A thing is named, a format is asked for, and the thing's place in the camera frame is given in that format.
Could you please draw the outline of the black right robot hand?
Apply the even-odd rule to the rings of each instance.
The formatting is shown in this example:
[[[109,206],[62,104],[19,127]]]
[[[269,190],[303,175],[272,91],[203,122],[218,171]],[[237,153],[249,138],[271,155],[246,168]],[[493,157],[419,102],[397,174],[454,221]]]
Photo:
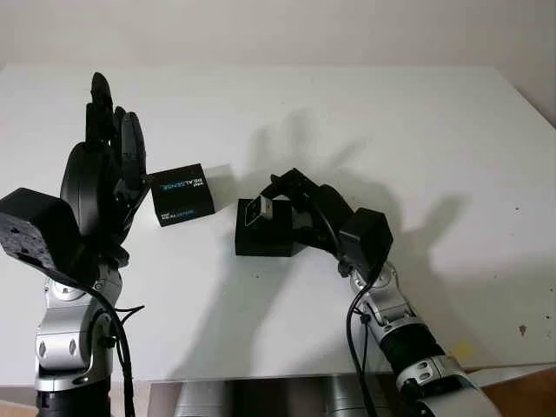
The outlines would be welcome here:
[[[327,184],[318,185],[299,169],[283,175],[271,175],[271,183],[261,195],[268,199],[287,197],[299,214],[309,214],[310,224],[293,228],[296,243],[329,252],[336,259],[344,255],[340,229],[354,214],[340,193]]]

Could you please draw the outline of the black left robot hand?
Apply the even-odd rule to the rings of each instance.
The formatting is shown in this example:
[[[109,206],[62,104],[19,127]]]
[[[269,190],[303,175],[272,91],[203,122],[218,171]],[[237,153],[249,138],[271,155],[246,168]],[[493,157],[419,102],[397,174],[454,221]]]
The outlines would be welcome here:
[[[87,246],[123,268],[129,253],[122,244],[149,192],[145,142],[137,114],[113,104],[102,73],[93,74],[90,94],[85,140],[69,154],[60,197]]]

